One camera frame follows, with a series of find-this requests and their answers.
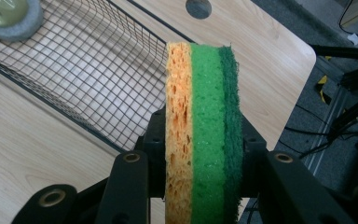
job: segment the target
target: black cable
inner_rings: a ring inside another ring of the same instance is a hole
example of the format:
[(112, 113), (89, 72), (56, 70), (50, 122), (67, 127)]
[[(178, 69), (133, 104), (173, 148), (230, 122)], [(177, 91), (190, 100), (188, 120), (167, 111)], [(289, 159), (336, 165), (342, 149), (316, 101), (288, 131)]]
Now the black cable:
[(313, 117), (315, 117), (316, 119), (320, 120), (321, 122), (323, 122), (324, 124), (327, 124), (326, 121), (324, 121), (323, 119), (321, 119), (319, 116), (317, 116), (316, 114), (312, 113), (310, 110), (308, 110), (307, 108), (301, 106), (301, 105), (296, 105), (298, 108), (304, 110), (305, 112), (311, 114)]
[(347, 33), (347, 34), (350, 34), (350, 35), (353, 34), (353, 33), (344, 30), (344, 28), (342, 28), (341, 23), (342, 23), (342, 19), (344, 18), (345, 14), (346, 14), (347, 11), (348, 11), (348, 8), (350, 8), (352, 2), (353, 2), (353, 0), (351, 0), (351, 1), (348, 3), (348, 5), (346, 6), (346, 8), (345, 8), (344, 12), (342, 13), (341, 18), (339, 19), (339, 22), (338, 22), (339, 28), (340, 28), (343, 32), (345, 32), (345, 33)]
[(256, 199), (255, 202), (254, 202), (254, 204), (252, 205), (252, 210), (249, 212), (248, 219), (246, 220), (246, 223), (247, 223), (247, 224), (250, 224), (251, 221), (252, 221), (252, 215), (253, 215), (254, 211), (256, 210), (255, 208), (256, 208), (256, 206), (257, 206), (257, 202), (258, 202), (258, 200)]
[(289, 148), (290, 150), (292, 150), (292, 151), (298, 153), (298, 154), (303, 154), (302, 151), (298, 151), (298, 150), (296, 150), (295, 148), (290, 147), (289, 145), (287, 145), (286, 143), (284, 143), (283, 141), (281, 141), (281, 139), (278, 140), (278, 142), (281, 143), (282, 145), (284, 145), (285, 147)]
[[(302, 134), (307, 134), (307, 135), (322, 135), (322, 136), (328, 136), (329, 133), (314, 133), (314, 132), (308, 132), (308, 131), (304, 131), (304, 130), (299, 130), (299, 129), (295, 129), (295, 128), (290, 128), (290, 127), (284, 127), (285, 130), (289, 131), (289, 132), (294, 132), (294, 133), (302, 133)], [(347, 134), (358, 134), (358, 132), (344, 132), (342, 134), (340, 134), (340, 136), (342, 135), (347, 135)]]
[(330, 147), (332, 143), (333, 143), (333, 141), (328, 141), (326, 143), (323, 143), (318, 147), (314, 147), (314, 148), (302, 153), (298, 158), (303, 159), (304, 157), (306, 157), (306, 156), (308, 156), (310, 154), (321, 152), (321, 151), (327, 149), (328, 147)]
[(295, 128), (291, 128), (291, 127), (284, 127), (285, 130), (290, 131), (290, 132), (294, 132), (294, 133), (303, 133), (303, 134), (307, 134), (307, 135), (323, 135), (323, 136), (327, 136), (328, 133), (314, 133), (314, 132), (308, 132), (308, 131), (304, 131), (304, 130), (299, 130), (299, 129), (295, 129)]
[[(343, 140), (347, 140), (347, 139), (350, 139), (354, 136), (358, 136), (358, 132), (346, 132), (351, 126), (355, 125), (355, 124), (358, 124), (358, 120), (355, 120), (347, 125), (345, 125), (343, 128), (340, 129), (340, 131), (338, 131), (339, 136), (342, 137), (342, 135), (347, 135), (347, 134), (350, 134), (351, 136), (347, 137), (347, 138), (342, 138)], [(328, 135), (328, 133), (312, 133), (312, 132), (308, 132), (308, 131), (303, 131), (303, 130), (297, 130), (297, 129), (293, 129), (293, 128), (289, 128), (289, 127), (285, 127), (286, 130), (288, 131), (292, 131), (292, 132), (298, 132), (298, 133), (303, 133), (303, 134), (312, 134), (312, 135)], [(325, 149), (327, 149), (328, 147), (331, 146), (331, 144), (333, 143), (334, 140), (337, 139), (337, 137), (335, 139), (331, 139), (329, 140), (328, 142), (326, 143), (323, 143), (317, 147), (314, 147), (312, 149), (309, 149), (305, 152), (301, 152), (299, 150), (296, 150), (294, 149), (293, 147), (290, 147), (288, 146), (287, 144), (285, 144), (283, 141), (281, 140), (278, 140), (281, 144), (283, 144), (285, 147), (288, 147), (289, 149), (293, 150), (294, 152), (300, 154), (299, 158), (300, 159), (303, 159), (304, 157), (310, 155), (310, 154), (314, 154), (314, 153), (318, 153), (318, 152), (321, 152)]]

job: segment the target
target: screw hole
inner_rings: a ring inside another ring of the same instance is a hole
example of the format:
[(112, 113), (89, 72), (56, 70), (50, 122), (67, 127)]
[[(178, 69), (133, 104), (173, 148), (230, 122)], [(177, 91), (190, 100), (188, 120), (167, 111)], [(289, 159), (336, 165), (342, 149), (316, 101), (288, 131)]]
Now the screw hole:
[(127, 155), (124, 156), (124, 161), (126, 161), (126, 162), (136, 162), (140, 158), (141, 157), (138, 154), (131, 153), (131, 154), (127, 154)]
[(187, 0), (186, 10), (193, 18), (203, 20), (212, 13), (212, 5), (208, 0)]
[(62, 189), (53, 189), (40, 197), (39, 205), (42, 207), (54, 206), (65, 198), (66, 193)]
[(290, 163), (293, 161), (293, 158), (291, 158), (290, 156), (283, 154), (283, 153), (275, 154), (275, 159), (277, 161), (285, 162), (285, 163)]

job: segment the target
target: yellow sponge layer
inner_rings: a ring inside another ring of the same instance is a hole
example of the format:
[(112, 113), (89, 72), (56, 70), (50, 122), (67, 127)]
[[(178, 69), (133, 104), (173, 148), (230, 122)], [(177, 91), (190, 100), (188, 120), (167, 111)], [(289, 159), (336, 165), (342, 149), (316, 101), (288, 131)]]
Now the yellow sponge layer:
[(169, 44), (166, 83), (165, 190), (166, 223), (190, 223), (193, 188), (191, 119), (191, 48), (186, 43)]

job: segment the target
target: metal wire mesh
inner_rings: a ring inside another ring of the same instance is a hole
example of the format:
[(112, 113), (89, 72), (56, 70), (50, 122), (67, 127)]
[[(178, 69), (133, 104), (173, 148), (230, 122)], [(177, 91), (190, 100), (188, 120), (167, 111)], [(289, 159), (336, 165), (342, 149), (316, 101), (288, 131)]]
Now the metal wire mesh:
[(27, 41), (0, 41), (0, 72), (130, 150), (165, 102), (165, 42), (110, 1), (42, 0)]

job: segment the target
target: black metal bracket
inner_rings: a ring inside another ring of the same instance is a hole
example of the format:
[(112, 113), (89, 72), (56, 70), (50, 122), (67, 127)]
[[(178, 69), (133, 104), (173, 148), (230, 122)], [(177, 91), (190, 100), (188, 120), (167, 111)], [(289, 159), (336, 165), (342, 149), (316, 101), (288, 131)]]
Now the black metal bracket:
[[(349, 58), (358, 60), (358, 49), (338, 48), (311, 45), (318, 56), (333, 56), (338, 58)], [(349, 91), (358, 90), (358, 69), (345, 73), (339, 85)], [(346, 113), (338, 116), (330, 127), (328, 140), (333, 140), (339, 136), (343, 127), (358, 117), (358, 103), (352, 106)]]
[[(358, 193), (325, 189), (297, 158), (266, 150), (245, 118), (242, 197), (258, 197), (264, 223), (354, 223)], [(155, 112), (133, 151), (115, 159), (108, 178), (79, 193), (68, 185), (38, 191), (13, 223), (149, 223), (150, 198), (165, 189), (165, 111)]]

